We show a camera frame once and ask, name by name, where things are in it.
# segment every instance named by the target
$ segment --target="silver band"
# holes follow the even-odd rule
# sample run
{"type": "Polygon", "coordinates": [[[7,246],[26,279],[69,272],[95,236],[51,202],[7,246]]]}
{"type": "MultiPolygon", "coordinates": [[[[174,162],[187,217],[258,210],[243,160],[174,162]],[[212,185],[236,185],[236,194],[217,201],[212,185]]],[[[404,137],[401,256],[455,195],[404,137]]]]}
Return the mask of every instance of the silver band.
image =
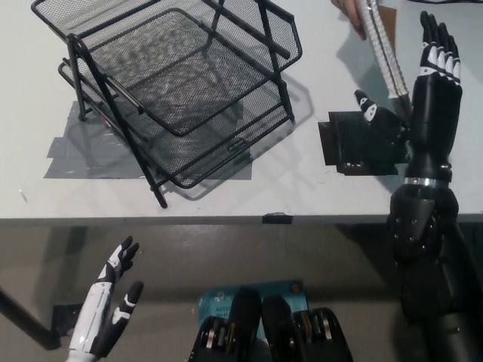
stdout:
{"type": "Polygon", "coordinates": [[[421,179],[419,177],[406,177],[405,184],[428,186],[428,187],[434,187],[437,189],[447,189],[449,186],[449,183],[445,181],[440,181],[439,179],[421,179]]]}

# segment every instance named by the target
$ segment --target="stacked letter tray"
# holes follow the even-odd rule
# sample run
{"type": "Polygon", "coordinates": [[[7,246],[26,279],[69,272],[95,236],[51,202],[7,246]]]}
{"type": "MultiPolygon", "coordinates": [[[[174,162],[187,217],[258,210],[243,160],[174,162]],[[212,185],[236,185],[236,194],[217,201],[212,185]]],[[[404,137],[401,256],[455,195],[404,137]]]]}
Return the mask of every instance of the stacked letter tray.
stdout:
{"type": "Polygon", "coordinates": [[[160,204],[293,120],[281,71],[302,50],[269,0],[38,0],[81,104],[131,147],[160,204]]]}

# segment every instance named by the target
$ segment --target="table leg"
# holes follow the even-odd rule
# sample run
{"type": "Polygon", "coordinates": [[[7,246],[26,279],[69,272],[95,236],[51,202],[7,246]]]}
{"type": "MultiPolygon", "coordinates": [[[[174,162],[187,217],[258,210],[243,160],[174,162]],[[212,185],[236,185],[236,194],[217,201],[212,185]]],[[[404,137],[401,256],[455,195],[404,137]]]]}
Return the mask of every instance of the table leg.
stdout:
{"type": "Polygon", "coordinates": [[[28,311],[5,294],[2,289],[0,289],[0,313],[45,350],[50,351],[60,347],[59,336],[41,325],[28,311]]]}

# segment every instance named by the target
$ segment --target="gray duct tape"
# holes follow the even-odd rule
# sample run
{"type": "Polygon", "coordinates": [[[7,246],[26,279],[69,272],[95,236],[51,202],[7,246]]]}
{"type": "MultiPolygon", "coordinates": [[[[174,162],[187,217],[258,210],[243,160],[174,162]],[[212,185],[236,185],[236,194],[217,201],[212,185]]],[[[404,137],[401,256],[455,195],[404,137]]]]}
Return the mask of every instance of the gray duct tape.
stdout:
{"type": "MultiPolygon", "coordinates": [[[[77,118],[74,102],[62,137],[55,137],[48,158],[46,179],[139,179],[144,178],[129,148],[91,113],[85,122],[77,118]]],[[[251,162],[238,159],[209,179],[251,179],[251,162]]]]}

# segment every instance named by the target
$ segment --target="robotic arm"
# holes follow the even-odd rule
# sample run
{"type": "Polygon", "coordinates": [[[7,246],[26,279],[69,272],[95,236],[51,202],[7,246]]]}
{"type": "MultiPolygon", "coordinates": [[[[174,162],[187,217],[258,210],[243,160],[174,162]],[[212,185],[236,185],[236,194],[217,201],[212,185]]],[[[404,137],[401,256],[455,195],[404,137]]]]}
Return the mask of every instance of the robotic arm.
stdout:
{"type": "Polygon", "coordinates": [[[106,357],[117,343],[143,291],[136,281],[121,305],[107,318],[114,286],[133,266],[139,244],[127,238],[109,257],[97,280],[92,284],[75,325],[67,362],[92,362],[106,357]]]}
{"type": "Polygon", "coordinates": [[[405,183],[391,197],[389,240],[401,273],[401,304],[425,336],[431,360],[483,360],[481,286],[457,224],[449,155],[462,87],[460,55],[446,25],[421,14],[423,53],[409,125],[367,95],[355,95],[367,121],[391,143],[408,142],[405,183]]]}

